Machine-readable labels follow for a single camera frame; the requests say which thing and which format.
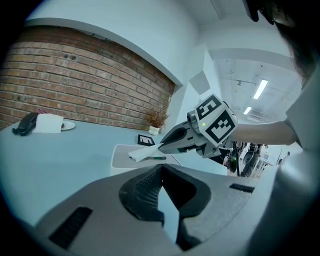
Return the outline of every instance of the ceiling light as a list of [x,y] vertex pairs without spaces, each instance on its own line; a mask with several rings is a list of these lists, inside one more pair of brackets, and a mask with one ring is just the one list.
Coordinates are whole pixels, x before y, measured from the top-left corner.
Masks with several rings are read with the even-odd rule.
[[248,114],[251,109],[252,109],[252,107],[248,106],[248,107],[246,108],[246,110],[244,111],[244,114],[245,114],[245,115]]
[[264,91],[264,89],[267,86],[268,81],[267,80],[263,80],[261,81],[258,90],[256,91],[255,95],[253,96],[254,99],[259,99],[260,95],[262,94],[262,92]]

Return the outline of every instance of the potted plant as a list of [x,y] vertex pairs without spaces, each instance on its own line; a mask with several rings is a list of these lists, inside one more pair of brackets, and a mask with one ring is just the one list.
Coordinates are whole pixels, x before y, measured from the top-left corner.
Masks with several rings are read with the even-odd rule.
[[151,108],[146,117],[146,120],[150,123],[148,132],[154,136],[158,135],[160,128],[165,125],[168,117],[169,116],[166,113]]

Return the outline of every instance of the brick wall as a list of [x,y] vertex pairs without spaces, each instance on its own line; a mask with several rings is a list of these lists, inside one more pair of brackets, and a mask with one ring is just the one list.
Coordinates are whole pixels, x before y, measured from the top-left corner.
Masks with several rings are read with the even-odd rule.
[[166,112],[174,84],[129,49],[53,26],[27,28],[0,73],[0,130],[28,112],[147,130],[150,107]]

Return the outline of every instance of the white napkin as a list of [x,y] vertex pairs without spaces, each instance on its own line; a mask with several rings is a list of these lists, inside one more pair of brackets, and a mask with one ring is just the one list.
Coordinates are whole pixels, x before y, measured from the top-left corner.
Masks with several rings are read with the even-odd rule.
[[128,155],[129,157],[132,157],[137,163],[139,163],[142,159],[145,159],[147,157],[160,157],[161,155],[157,154],[160,151],[158,148],[162,145],[163,143],[156,144],[153,146],[146,146],[144,148],[129,152]]
[[64,117],[55,114],[39,114],[33,133],[59,134]]

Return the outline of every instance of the green pen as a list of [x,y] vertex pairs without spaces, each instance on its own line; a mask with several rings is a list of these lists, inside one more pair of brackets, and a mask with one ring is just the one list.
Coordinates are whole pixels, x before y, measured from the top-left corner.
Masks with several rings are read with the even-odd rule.
[[147,160],[166,160],[167,158],[165,156],[147,156],[144,159],[147,159]]

